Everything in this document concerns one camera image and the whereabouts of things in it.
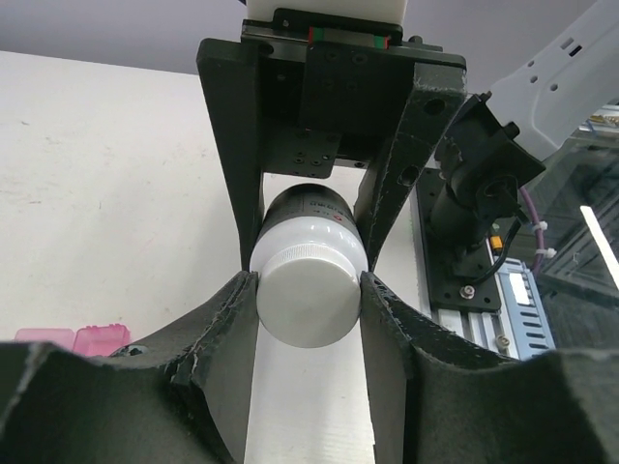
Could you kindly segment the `pink weekly pill organizer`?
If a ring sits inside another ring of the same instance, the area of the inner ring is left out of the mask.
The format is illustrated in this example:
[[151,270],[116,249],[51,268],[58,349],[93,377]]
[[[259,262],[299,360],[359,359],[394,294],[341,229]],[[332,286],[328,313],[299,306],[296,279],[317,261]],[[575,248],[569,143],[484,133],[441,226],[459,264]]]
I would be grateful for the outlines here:
[[131,342],[130,330],[122,324],[68,328],[20,329],[16,341],[48,341],[86,357],[109,356]]

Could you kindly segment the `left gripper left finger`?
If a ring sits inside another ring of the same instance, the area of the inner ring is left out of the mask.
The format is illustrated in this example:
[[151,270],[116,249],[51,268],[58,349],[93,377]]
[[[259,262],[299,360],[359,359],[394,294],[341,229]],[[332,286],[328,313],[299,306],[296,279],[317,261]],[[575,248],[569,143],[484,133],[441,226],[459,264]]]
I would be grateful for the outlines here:
[[108,357],[1,346],[5,463],[240,463],[246,454],[257,277]]

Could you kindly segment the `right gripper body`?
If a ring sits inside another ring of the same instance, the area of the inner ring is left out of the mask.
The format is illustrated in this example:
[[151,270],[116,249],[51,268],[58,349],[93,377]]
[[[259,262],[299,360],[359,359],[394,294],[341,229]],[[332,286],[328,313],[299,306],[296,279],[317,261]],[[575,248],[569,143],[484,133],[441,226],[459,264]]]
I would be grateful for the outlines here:
[[396,131],[419,65],[465,59],[408,42],[393,22],[277,8],[246,19],[259,47],[259,159],[269,173],[325,179],[336,162],[365,167]]

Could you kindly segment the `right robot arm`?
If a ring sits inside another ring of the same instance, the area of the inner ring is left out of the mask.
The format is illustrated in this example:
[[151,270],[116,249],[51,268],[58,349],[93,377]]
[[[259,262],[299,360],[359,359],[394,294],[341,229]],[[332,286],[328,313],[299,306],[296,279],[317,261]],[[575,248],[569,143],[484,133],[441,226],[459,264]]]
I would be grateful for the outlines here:
[[511,216],[516,189],[618,92],[618,5],[599,1],[481,95],[466,63],[402,30],[402,1],[249,1],[239,42],[202,41],[196,64],[248,265],[267,173],[366,171],[354,208],[375,263],[428,160],[447,181],[456,243]]

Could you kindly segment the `white pill bottle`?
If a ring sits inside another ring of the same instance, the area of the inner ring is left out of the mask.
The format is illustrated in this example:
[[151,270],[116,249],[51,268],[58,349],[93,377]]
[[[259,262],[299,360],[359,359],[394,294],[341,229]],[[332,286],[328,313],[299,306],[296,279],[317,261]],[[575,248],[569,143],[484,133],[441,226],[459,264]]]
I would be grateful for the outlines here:
[[251,254],[256,308],[277,340],[331,345],[357,323],[368,257],[346,201],[316,184],[292,186],[270,205]]

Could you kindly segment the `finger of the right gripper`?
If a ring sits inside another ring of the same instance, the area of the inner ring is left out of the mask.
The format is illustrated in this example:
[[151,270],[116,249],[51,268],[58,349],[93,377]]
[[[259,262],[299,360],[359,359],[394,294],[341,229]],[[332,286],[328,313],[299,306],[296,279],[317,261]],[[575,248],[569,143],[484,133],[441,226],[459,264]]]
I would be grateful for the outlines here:
[[465,99],[465,83],[413,85],[397,128],[369,164],[358,189],[354,218],[374,269],[404,203],[445,128]]
[[258,50],[252,44],[207,38],[199,45],[196,65],[246,271],[264,213]]

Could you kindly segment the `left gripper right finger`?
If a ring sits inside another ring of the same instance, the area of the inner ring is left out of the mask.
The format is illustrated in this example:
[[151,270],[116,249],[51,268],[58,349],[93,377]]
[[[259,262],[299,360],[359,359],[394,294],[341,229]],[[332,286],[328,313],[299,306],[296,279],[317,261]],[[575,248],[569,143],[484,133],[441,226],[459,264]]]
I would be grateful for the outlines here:
[[379,463],[614,463],[618,354],[525,362],[484,349],[361,280],[361,335]]

